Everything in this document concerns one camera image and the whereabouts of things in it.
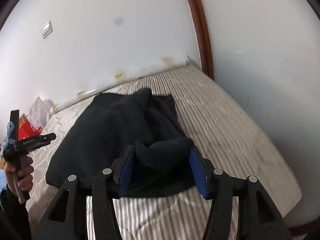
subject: tool handle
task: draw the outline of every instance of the tool handle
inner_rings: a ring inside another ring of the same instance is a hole
[[[12,179],[14,183],[14,188],[17,192],[17,196],[19,199],[19,203],[23,204],[25,203],[28,199],[30,199],[29,191],[22,191],[21,188],[18,186],[18,182],[23,179],[23,177],[18,176],[18,171],[21,170],[22,168],[26,167],[28,165],[27,163],[27,156],[23,155],[19,159],[16,159],[12,163],[16,170],[12,172]]]

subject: bed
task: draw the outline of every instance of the bed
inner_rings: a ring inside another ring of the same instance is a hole
[[[300,200],[297,180],[275,146],[241,107],[199,69],[169,69],[104,93],[132,94],[149,87],[155,95],[172,94],[178,121],[198,146],[204,158],[230,176],[245,179],[255,175],[273,199],[282,216]],[[57,139],[49,147],[31,153],[34,159],[34,187],[27,209],[35,228],[57,189],[45,182],[50,159],[77,118],[93,97],[62,110],[50,119],[43,133]],[[201,239],[211,201],[202,199],[196,187],[164,198],[122,198],[114,200],[123,239]],[[229,239],[236,239],[237,198],[233,199]],[[95,239],[92,198],[87,197],[88,239]]]

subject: folded black garment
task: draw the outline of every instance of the folded black garment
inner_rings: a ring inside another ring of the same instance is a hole
[[[46,182],[61,187],[69,175],[93,176],[135,146],[128,197],[163,197],[195,184],[188,162],[193,141],[177,121],[173,97],[151,89],[100,94],[77,119],[51,158]]]

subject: white plastic bag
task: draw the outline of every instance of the white plastic bag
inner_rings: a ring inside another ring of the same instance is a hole
[[[26,114],[27,119],[36,130],[41,133],[50,120],[50,108],[46,106],[40,97],[37,97],[30,110]]]

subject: white light switch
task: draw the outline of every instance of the white light switch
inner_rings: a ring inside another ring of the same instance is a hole
[[[46,38],[52,32],[51,22],[48,21],[41,29],[42,38]]]

